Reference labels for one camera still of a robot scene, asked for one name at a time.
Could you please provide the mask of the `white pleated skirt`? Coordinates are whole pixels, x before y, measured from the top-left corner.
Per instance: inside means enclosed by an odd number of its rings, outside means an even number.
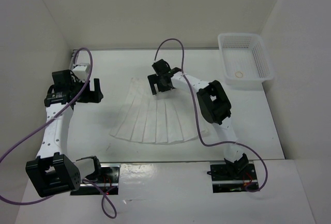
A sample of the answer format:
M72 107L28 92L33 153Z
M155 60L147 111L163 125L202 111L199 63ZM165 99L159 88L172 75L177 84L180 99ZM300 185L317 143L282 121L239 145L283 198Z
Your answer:
M143 144L179 144L198 138L191 95L179 89L152 95L147 80L132 78L110 136Z

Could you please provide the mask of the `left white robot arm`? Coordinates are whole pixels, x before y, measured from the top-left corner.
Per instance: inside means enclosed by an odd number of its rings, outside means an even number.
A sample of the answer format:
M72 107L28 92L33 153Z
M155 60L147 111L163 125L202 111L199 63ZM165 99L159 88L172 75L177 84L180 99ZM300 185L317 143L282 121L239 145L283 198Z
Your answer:
M41 147L35 160L28 161L25 171L40 197L76 191L83 179L98 182L103 169L96 156L71 161L67 156L68 132L74 105L100 103L103 94L99 79L94 79L94 89L89 82L67 69L52 73L44 105L50 121L44 130Z

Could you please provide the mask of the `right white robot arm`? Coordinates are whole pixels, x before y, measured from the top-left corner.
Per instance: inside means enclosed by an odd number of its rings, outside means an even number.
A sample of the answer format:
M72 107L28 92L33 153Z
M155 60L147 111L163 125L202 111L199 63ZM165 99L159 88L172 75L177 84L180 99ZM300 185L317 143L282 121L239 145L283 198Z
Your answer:
M226 145L224 149L226 175L232 179L240 178L244 174L249 160L237 143L237 137L231 123L232 105L221 83L217 80L207 82L190 76L178 67L171 68L168 62L163 59L154 62L152 68L155 73L147 77L152 94L173 89L189 92L192 97L200 142L205 147ZM202 140L199 115L212 124L219 142L207 144Z

